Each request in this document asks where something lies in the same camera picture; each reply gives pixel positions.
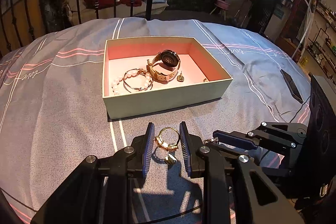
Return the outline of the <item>gold jewelry cluster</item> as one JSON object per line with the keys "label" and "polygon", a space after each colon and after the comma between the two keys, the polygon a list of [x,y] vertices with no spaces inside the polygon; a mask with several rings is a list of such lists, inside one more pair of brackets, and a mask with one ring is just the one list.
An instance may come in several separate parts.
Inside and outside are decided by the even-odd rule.
{"label": "gold jewelry cluster", "polygon": [[216,144],[218,144],[219,140],[218,140],[218,138],[211,138],[211,139],[206,139],[206,140],[203,141],[204,145],[206,145],[208,143],[216,143]]}

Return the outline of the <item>grey-blue striped bed cover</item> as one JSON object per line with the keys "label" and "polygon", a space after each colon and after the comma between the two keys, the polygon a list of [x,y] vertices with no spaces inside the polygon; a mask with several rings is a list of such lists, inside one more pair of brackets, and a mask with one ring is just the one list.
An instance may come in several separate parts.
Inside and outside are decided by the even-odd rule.
{"label": "grey-blue striped bed cover", "polygon": [[[232,83],[215,102],[109,122],[102,99],[105,42],[139,36],[197,39]],[[292,97],[282,72],[302,98],[309,96],[309,79],[267,39],[194,19],[92,20],[42,36],[1,59],[1,192],[18,221],[29,223],[84,157],[113,155],[149,122],[157,130],[186,122],[202,139],[215,130],[246,133],[263,121],[305,124],[309,106]]]}

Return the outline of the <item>black smartphone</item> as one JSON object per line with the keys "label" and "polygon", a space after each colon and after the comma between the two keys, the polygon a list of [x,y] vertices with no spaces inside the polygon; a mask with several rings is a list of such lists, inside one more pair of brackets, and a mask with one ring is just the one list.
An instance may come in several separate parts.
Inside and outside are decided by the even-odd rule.
{"label": "black smartphone", "polygon": [[291,93],[291,96],[296,100],[298,101],[299,103],[303,103],[303,100],[302,100],[302,96],[301,94],[299,93],[298,91],[298,88],[296,87],[292,77],[286,73],[283,69],[280,70],[283,78],[284,78],[284,81]]}

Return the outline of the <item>gold ring bangle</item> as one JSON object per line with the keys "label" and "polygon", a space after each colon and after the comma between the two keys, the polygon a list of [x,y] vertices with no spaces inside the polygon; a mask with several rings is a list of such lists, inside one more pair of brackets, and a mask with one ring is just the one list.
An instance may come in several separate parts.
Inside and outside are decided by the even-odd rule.
{"label": "gold ring bangle", "polygon": [[177,162],[175,153],[179,149],[180,139],[181,137],[178,129],[173,127],[162,128],[154,137],[157,147],[166,152],[163,161],[169,166],[173,166]]}

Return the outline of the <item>thin gold bangle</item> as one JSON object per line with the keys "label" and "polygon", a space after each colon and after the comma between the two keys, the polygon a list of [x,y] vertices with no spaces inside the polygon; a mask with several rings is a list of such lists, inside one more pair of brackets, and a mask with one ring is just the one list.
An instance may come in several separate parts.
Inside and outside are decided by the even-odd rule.
{"label": "thin gold bangle", "polygon": [[123,75],[124,88],[132,92],[143,92],[153,87],[153,78],[145,69],[130,69]]}

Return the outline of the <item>tan strap black watch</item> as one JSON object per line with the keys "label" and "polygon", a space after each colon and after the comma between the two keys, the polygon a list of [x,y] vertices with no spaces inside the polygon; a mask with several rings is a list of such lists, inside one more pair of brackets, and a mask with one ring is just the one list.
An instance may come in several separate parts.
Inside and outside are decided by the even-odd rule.
{"label": "tan strap black watch", "polygon": [[[165,74],[156,71],[154,69],[156,63],[161,63],[170,73]],[[146,69],[152,76],[153,80],[162,84],[167,84],[177,76],[180,65],[181,60],[176,52],[172,50],[164,50],[162,52],[158,52],[152,61],[147,59]]]}

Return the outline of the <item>pink stool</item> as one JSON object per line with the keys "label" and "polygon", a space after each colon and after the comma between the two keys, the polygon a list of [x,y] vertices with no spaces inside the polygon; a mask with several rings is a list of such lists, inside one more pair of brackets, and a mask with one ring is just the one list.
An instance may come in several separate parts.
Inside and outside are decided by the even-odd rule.
{"label": "pink stool", "polygon": [[214,9],[210,12],[210,15],[213,14],[216,10],[220,10],[220,13],[223,13],[223,18],[226,20],[226,14],[229,10],[230,4],[222,1],[222,0],[216,0]]}

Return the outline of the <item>pale green box pink interior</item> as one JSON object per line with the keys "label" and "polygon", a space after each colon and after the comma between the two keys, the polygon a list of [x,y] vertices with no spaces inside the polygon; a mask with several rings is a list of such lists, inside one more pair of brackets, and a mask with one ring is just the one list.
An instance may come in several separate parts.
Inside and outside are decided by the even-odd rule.
{"label": "pale green box pink interior", "polygon": [[105,43],[102,98],[111,120],[216,101],[231,82],[195,38],[144,36]]}

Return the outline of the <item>small gold earring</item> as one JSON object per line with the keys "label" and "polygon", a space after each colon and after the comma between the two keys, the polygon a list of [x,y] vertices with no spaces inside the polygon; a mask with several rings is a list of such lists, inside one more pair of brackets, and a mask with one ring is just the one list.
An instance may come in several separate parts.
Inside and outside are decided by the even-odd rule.
{"label": "small gold earring", "polygon": [[178,76],[177,76],[177,81],[179,82],[183,82],[185,80],[183,73],[181,72]]}

